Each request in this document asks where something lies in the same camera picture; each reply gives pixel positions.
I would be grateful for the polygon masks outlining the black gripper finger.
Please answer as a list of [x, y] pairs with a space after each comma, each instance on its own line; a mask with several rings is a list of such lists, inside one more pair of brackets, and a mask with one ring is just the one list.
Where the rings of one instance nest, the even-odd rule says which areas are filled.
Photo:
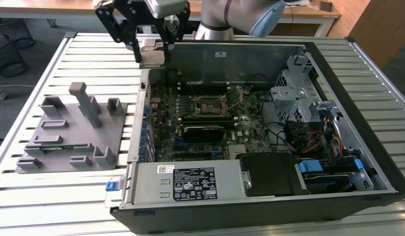
[[119, 23], [114, 17], [115, 11], [112, 2], [99, 2], [95, 7], [95, 14], [116, 43], [124, 43], [126, 48], [134, 52], [135, 62], [142, 62], [139, 42], [136, 39], [138, 25], [126, 19]]
[[174, 31], [169, 30], [169, 27], [165, 24], [165, 18], [155, 19], [155, 28], [163, 42], [166, 62], [170, 62], [171, 60], [171, 50], [174, 49], [175, 42], [181, 42], [183, 39], [185, 29], [190, 18], [190, 7], [186, 7], [181, 13], [175, 14], [175, 16], [178, 18], [178, 25], [174, 28]]

